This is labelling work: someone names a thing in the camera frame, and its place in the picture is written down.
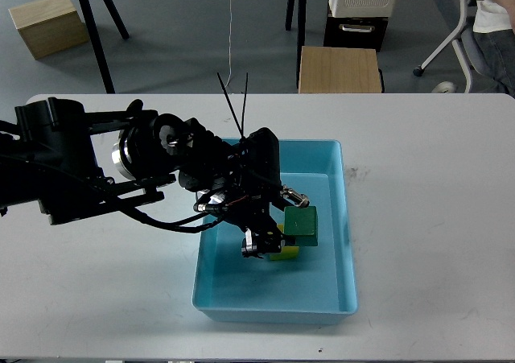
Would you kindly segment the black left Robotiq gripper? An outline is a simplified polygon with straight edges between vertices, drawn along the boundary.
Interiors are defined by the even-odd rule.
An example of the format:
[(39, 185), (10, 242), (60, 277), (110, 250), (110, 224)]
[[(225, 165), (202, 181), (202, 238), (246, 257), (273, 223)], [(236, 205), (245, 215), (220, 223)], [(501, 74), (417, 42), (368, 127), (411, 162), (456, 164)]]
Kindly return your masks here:
[(176, 135), (179, 184), (195, 192), (194, 210), (235, 225), (245, 235), (244, 258), (278, 253), (286, 237), (270, 216), (270, 206), (307, 208), (307, 195), (282, 185), (279, 143), (262, 127), (230, 144), (203, 127)]

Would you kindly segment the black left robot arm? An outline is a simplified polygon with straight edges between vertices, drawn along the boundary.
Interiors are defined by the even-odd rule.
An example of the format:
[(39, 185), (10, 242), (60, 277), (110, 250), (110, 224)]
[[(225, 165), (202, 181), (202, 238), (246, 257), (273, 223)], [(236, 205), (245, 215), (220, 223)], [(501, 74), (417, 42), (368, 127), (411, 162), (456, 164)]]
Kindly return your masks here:
[(230, 144), (196, 119), (145, 109), (89, 113), (51, 97), (1, 124), (1, 210), (35, 201), (54, 225), (121, 212), (145, 225), (198, 233), (211, 217), (244, 234), (245, 257), (295, 245), (271, 208), (308, 210), (280, 178), (279, 142), (261, 128)]

